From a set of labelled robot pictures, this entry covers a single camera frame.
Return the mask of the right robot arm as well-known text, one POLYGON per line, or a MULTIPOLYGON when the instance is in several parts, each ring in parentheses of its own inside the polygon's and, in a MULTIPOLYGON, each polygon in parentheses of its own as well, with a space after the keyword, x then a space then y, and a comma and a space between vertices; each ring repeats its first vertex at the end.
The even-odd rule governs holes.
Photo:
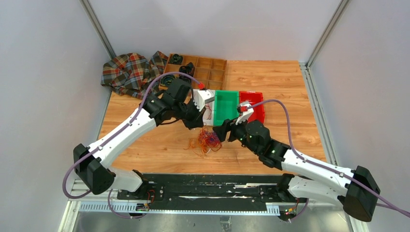
POLYGON ((289 145, 272 139, 269 129, 258 120, 236 124, 227 119, 213 131, 222 142, 238 140, 265 166, 290 172, 277 184, 280 200, 295 197, 331 203, 357 220, 372 220, 380 188, 369 169, 344 168, 307 155, 297 156, 289 145))

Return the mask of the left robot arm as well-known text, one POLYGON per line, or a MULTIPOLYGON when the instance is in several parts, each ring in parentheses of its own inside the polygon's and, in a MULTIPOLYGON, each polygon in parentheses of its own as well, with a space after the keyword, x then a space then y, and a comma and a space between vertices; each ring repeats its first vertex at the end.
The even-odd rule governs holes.
POLYGON ((203 127, 205 106, 214 100, 210 90, 195 91, 183 80, 174 81, 160 93, 150 93, 145 101, 119 126, 88 146, 73 149, 74 171, 89 188, 99 195, 109 189, 129 191, 137 200, 148 194, 142 175, 112 167, 114 160, 145 133, 164 121, 181 120, 188 129, 203 127))

